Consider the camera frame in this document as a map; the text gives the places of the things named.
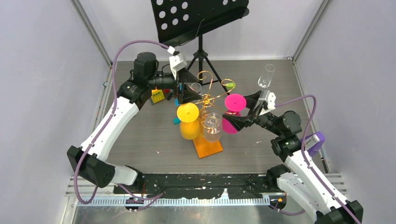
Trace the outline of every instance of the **tripod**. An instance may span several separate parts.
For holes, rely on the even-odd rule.
[[[214,75],[215,75],[216,78],[217,78],[217,80],[214,80],[213,82],[214,82],[214,83],[216,83],[216,82],[220,82],[220,83],[221,83],[222,80],[221,80],[220,76],[217,74],[217,72],[216,72],[216,70],[214,69],[212,63],[211,63],[211,62],[209,61],[209,59],[208,59],[208,53],[206,53],[206,52],[204,51],[204,48],[203,48],[203,37],[202,37],[202,35],[200,35],[200,36],[198,37],[198,50],[197,50],[197,52],[194,53],[194,58],[192,59],[192,61],[191,61],[190,64],[188,65],[187,70],[190,70],[191,66],[194,64],[194,62],[196,61],[197,58],[198,58],[198,70],[199,70],[199,72],[202,72],[202,71],[203,71],[203,62],[204,62],[204,59],[205,59],[205,61],[208,63],[209,67],[211,68],[211,70],[213,71]],[[201,86],[210,84],[210,82],[208,82],[208,83],[203,83],[203,82],[202,82],[202,73],[199,74],[199,79],[200,79],[199,84],[201,84]],[[225,86],[223,86],[223,85],[221,85],[221,86],[223,87],[223,89],[224,89],[225,92],[228,91],[227,88],[226,88]]]

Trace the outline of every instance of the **teal object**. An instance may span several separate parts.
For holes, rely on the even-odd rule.
[[[180,124],[180,122],[181,122],[181,120],[179,118],[174,118],[173,119],[173,124],[174,125],[178,125],[178,124]]]

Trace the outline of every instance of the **purple object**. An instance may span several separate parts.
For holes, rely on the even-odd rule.
[[[324,141],[325,136],[321,132],[316,132],[305,138],[305,149],[307,150],[310,157],[314,157],[314,155],[319,152]]]

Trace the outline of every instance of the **yellow disc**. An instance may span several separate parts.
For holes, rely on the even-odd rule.
[[[198,135],[202,133],[199,119],[189,123],[180,122],[180,133],[183,138],[188,140],[193,140],[198,137]]]
[[[182,104],[177,108],[177,117],[185,123],[195,121],[199,115],[198,107],[193,103]]]

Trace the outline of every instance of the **pink disc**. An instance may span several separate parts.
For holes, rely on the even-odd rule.
[[[233,111],[230,111],[230,110],[228,110],[226,114],[230,114],[230,115],[233,115],[233,116],[239,116],[240,117],[240,113],[239,112],[233,112]],[[228,120],[226,120],[225,118],[222,119],[221,123],[223,125],[223,131],[225,133],[228,133],[228,134],[236,134],[236,133],[238,133],[238,130],[236,130],[234,128],[234,126]]]
[[[246,107],[246,99],[239,94],[231,94],[226,97],[224,104],[228,110],[239,112]]]

